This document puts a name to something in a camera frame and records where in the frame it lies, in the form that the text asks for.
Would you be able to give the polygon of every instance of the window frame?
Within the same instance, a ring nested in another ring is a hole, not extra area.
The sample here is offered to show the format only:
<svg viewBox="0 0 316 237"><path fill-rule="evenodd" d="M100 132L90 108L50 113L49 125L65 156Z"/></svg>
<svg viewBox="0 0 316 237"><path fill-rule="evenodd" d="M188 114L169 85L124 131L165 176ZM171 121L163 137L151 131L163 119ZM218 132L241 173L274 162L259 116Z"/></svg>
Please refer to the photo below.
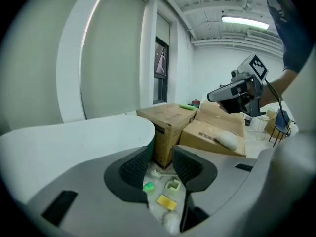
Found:
<svg viewBox="0 0 316 237"><path fill-rule="evenodd" d="M162 75L155 72L154 70L154 78L162 79L162 96L161 100L154 100L153 104L160 104L160 103L166 103L167 102L167 93L168 93L168 71L169 71L169 45L166 44L164 41L159 39L156 36L155 43L158 43L159 45L163 46L166 49L166 59L165 59L165 69L166 69L166 75Z"/></svg>

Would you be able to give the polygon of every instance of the black cable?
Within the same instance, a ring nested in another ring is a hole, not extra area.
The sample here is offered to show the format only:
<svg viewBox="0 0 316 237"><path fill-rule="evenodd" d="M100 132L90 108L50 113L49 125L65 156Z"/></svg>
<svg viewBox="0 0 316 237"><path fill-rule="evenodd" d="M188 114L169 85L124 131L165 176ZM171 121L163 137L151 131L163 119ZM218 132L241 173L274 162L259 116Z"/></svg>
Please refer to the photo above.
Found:
<svg viewBox="0 0 316 237"><path fill-rule="evenodd" d="M278 96L278 93L276 92L276 90L272 87L272 85L265 79L266 83L267 83L267 86L269 88L269 90L271 91L272 95L276 98L276 100L278 101L278 104L280 105L280 110L281 110L281 114L282 114L282 117L284 119L284 123L286 124L286 128L287 128L287 133L286 133L286 137L287 136L290 136L291 135L291 129L288 125L288 123L286 122L285 120L285 116L284 116L284 112L283 112L283 108L282 108L282 103L281 103L281 100L280 100L280 97Z"/></svg>

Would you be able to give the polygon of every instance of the roller blind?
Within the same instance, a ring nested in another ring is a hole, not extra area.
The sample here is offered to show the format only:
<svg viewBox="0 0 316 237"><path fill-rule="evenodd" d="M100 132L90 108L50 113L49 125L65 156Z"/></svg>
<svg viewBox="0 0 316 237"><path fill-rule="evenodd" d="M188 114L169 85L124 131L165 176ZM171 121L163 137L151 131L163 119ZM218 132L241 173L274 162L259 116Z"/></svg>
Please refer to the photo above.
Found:
<svg viewBox="0 0 316 237"><path fill-rule="evenodd" d="M82 51L81 93L88 119L140 108L139 55L145 2L101 0Z"/></svg>
<svg viewBox="0 0 316 237"><path fill-rule="evenodd" d="M169 45L170 24L157 14L156 36Z"/></svg>

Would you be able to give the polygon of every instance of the yellow object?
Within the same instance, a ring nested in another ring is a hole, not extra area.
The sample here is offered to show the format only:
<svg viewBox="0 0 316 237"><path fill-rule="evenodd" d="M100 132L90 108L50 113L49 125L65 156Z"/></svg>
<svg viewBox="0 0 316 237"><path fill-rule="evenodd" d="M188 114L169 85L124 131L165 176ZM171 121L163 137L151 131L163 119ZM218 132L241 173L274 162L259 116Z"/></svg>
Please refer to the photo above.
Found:
<svg viewBox="0 0 316 237"><path fill-rule="evenodd" d="M177 203L172 201L171 199L167 198L164 195L160 195L157 199L157 203L161 204L162 206L166 207L167 209L173 211L176 208Z"/></svg>

